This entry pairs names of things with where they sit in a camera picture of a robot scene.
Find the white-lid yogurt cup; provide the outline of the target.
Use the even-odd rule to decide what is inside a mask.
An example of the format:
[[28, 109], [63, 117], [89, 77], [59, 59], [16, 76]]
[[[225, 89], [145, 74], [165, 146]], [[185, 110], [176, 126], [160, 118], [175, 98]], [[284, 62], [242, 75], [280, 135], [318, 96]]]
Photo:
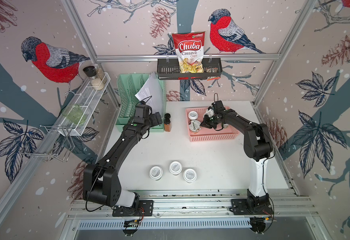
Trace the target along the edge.
[[171, 164], [169, 165], [169, 171], [171, 174], [173, 174], [174, 176], [179, 175], [182, 172], [183, 166], [180, 162], [178, 161], [173, 161], [171, 162]]
[[215, 115], [214, 110], [212, 108], [208, 108], [205, 115], [207, 115], [209, 118], [212, 118]]
[[190, 111], [188, 113], [188, 118], [189, 120], [193, 121], [193, 120], [197, 120], [199, 117], [199, 114], [196, 111]]
[[158, 181], [162, 178], [163, 176], [163, 169], [159, 166], [153, 166], [150, 169], [149, 176], [151, 179]]
[[197, 172], [189, 168], [184, 171], [183, 176], [187, 183], [193, 183], [197, 179]]

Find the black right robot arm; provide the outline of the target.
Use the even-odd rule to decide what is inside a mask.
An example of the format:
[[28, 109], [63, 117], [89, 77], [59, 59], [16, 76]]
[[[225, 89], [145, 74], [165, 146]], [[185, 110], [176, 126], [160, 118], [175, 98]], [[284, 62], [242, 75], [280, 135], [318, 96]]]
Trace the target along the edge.
[[266, 170], [273, 153], [273, 146], [268, 126], [254, 123], [233, 109], [225, 108], [222, 101], [215, 101], [208, 108], [201, 123], [203, 128], [218, 131], [218, 126], [229, 125], [244, 136], [244, 152], [252, 159], [252, 173], [249, 192], [254, 198], [268, 195]]

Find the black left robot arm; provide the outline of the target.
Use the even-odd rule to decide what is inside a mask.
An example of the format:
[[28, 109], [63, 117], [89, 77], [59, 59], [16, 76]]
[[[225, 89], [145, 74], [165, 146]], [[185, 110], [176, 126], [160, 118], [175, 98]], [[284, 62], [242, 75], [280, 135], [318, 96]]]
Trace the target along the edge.
[[122, 189], [119, 170], [133, 147], [149, 135], [150, 128], [161, 125], [162, 116], [146, 104], [135, 106], [134, 116], [124, 125], [121, 136], [96, 164], [88, 164], [83, 175], [83, 199], [108, 207], [137, 209], [139, 195]]

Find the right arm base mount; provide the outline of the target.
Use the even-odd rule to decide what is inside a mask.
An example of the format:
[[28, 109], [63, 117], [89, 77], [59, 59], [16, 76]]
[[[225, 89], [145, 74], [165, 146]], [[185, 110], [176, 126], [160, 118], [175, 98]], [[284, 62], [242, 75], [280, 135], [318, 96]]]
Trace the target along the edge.
[[231, 199], [229, 211], [235, 216], [251, 215], [250, 229], [256, 234], [264, 234], [274, 221], [274, 203], [268, 193], [256, 197], [247, 190], [246, 199]]

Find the brown foil-lid yogurt cup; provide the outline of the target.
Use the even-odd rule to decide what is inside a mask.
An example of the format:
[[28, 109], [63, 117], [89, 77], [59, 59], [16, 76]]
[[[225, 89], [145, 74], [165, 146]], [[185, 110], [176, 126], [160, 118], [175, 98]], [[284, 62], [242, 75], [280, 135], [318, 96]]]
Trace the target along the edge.
[[201, 130], [201, 122], [198, 121], [198, 120], [191, 120], [189, 122], [189, 130], [192, 132], [192, 133], [198, 133], [200, 130]]

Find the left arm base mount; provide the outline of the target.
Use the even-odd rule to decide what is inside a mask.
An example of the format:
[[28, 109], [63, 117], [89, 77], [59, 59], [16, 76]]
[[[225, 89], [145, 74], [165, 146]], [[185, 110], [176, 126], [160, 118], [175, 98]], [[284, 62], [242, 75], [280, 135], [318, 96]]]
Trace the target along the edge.
[[136, 194], [131, 207], [116, 205], [114, 206], [112, 216], [138, 217], [137, 219], [123, 221], [123, 233], [126, 237], [132, 237], [138, 231], [138, 228], [142, 225], [144, 217], [151, 217], [153, 215], [153, 208], [153, 200], [140, 200], [139, 195]]

